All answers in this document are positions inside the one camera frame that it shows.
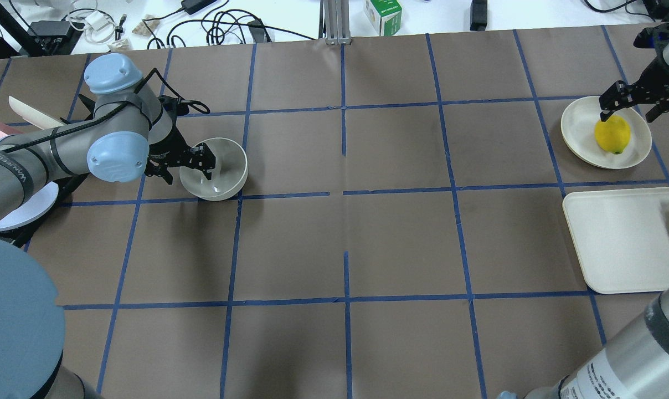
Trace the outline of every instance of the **green and white box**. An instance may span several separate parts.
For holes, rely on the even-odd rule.
[[[393,36],[401,29],[403,8],[397,0],[364,0],[364,13],[380,36]]]

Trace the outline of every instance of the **table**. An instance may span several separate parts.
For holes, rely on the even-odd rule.
[[[465,32],[470,29],[471,0],[399,0],[403,7],[403,23],[398,35],[414,35],[424,33]],[[611,8],[620,0],[591,0],[598,8]],[[212,8],[225,3],[219,0],[212,7],[190,16],[186,13],[165,19],[157,35],[165,40],[169,28],[180,21],[190,18],[202,18]],[[76,7],[94,7],[94,0],[79,0]],[[106,11],[114,20],[118,21],[122,14],[127,15],[125,21],[126,36],[135,50],[145,49],[149,38],[130,33],[133,27],[140,23],[140,18],[151,14],[164,16],[180,7],[178,0],[162,2],[147,2],[147,0],[126,0],[99,2],[99,8]],[[489,21],[487,30],[554,28],[562,26],[586,25],[616,25],[628,23],[646,23],[651,19],[646,16],[630,15],[624,10],[612,13],[596,13],[591,11],[581,0],[489,0]],[[241,8],[263,19],[266,25],[293,30],[304,35],[317,37],[317,21],[320,15],[320,0],[229,0],[224,9]],[[636,13],[646,12],[641,2],[628,6],[628,10]],[[28,21],[61,19],[63,12],[47,7],[20,5],[20,12]],[[372,27],[363,13],[363,0],[350,0],[349,23],[352,36],[374,36],[377,31]],[[205,45],[205,33],[198,23],[183,25],[176,33],[180,35],[189,47]],[[302,40],[294,35],[270,30],[269,34],[274,41]],[[5,34],[6,40],[15,48],[19,46]],[[253,42],[248,31],[246,39]],[[228,35],[226,44],[238,43],[236,36]],[[74,54],[102,53],[107,51],[106,44],[94,45],[81,38],[74,49]]]
[[[644,25],[131,53],[243,144],[224,202],[90,178],[28,244],[59,289],[65,364],[110,397],[496,397],[551,386],[653,294],[583,282],[565,194],[669,185],[669,114],[640,165],[563,144],[581,96],[653,58]],[[9,94],[83,119],[93,55],[0,60]],[[159,84],[153,88],[160,90]]]

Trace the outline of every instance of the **white bowl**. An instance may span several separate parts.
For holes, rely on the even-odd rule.
[[[595,123],[600,120],[597,96],[570,103],[560,117],[560,131],[568,148],[585,162],[605,169],[626,169],[642,162],[652,149],[652,133],[647,122],[633,109],[621,109],[621,116],[630,125],[630,143],[622,154],[611,154],[595,141]]]
[[[59,185],[55,182],[49,182],[22,206],[0,220],[0,232],[22,227],[39,219],[52,207],[58,194]]]
[[[203,141],[216,157],[216,167],[207,179],[200,170],[183,166],[179,179],[188,192],[208,201],[222,201],[236,195],[246,184],[246,151],[233,140],[214,138]]]

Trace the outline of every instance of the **white plate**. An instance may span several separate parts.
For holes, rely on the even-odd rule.
[[[59,119],[55,119],[33,106],[26,105],[13,96],[10,96],[8,101],[10,103],[10,108],[15,111],[16,114],[22,116],[22,119],[39,129],[53,129],[58,126],[64,126],[64,122],[59,121]]]
[[[669,187],[573,192],[563,199],[563,213],[593,290],[669,288]]]
[[[39,219],[52,207],[58,194],[59,186],[55,182],[49,182],[43,189],[36,192],[29,201],[26,201],[21,207],[13,210],[0,220],[0,232],[22,227]]]
[[[585,162],[605,169],[625,169],[642,162],[652,149],[652,133],[647,122],[633,109],[615,112],[630,125],[630,143],[622,154],[611,154],[595,141],[595,123],[600,120],[598,96],[577,99],[570,103],[560,117],[563,141]]]

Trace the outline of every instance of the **yellow lemon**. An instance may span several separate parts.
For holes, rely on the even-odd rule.
[[[608,121],[595,124],[595,141],[601,149],[622,154],[630,142],[630,125],[621,116],[613,115]]]

